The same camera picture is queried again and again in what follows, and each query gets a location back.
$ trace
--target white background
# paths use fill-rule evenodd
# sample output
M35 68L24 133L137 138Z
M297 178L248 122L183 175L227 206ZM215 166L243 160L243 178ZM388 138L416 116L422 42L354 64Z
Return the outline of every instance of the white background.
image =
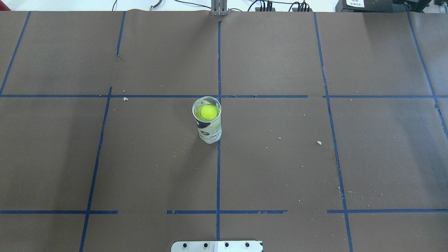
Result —
M155 5L159 0L117 0L117 11L130 9L149 10L151 5ZM194 2L206 6L211 5L211 0L183 0ZM292 3L294 0L276 0L278 2ZM3 0L11 9L18 11L110 11L115 0ZM306 1L315 12L334 12L337 0L307 0ZM238 8L247 11L252 0L228 0L227 7ZM433 2L425 8L426 13L445 13L444 8L434 5ZM288 11L288 4L273 4L276 11ZM162 10L200 10L204 7L194 7L193 5L175 2L174 0L162 0L162 3L154 11Z

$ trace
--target white label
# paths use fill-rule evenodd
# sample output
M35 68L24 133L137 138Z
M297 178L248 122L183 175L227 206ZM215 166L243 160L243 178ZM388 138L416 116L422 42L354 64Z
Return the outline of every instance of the white label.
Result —
M347 5L364 8L364 0L346 0Z

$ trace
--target table surface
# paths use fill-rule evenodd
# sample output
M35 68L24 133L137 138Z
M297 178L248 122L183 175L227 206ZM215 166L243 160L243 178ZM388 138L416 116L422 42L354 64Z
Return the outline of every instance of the table surface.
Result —
M112 10L115 0L3 0L12 10L19 11L108 11ZM151 5L155 5L158 0L117 0L114 10L125 11L130 9L149 10ZM193 2L210 6L210 0L193 0L184 2ZM277 1L292 3L294 1ZM334 12L337 0L308 0L307 3L316 12ZM238 8L246 11L252 4L251 0L228 0L228 8ZM276 11L288 11L290 4L273 4ZM163 0L162 3L154 10L156 11L192 11L206 9L203 7L193 6L175 2L174 0ZM434 0L429 3L429 7L425 8L425 13L445 13L443 7L434 5Z
M433 25L447 15L1 12L0 23L2 250L448 248L448 31ZM210 145L191 114L205 95L222 103Z

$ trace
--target metal bracket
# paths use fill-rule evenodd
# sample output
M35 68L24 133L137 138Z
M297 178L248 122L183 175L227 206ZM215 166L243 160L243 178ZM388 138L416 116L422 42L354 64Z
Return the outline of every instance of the metal bracket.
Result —
M263 252L261 241L175 242L171 252Z
M227 16L227 0L211 0L212 16Z

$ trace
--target white mounting plate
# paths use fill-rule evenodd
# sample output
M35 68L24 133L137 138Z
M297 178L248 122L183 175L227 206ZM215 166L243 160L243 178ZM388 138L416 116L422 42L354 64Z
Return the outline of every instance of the white mounting plate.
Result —
M262 243L262 241L185 241L175 242L171 246L171 252L263 252Z

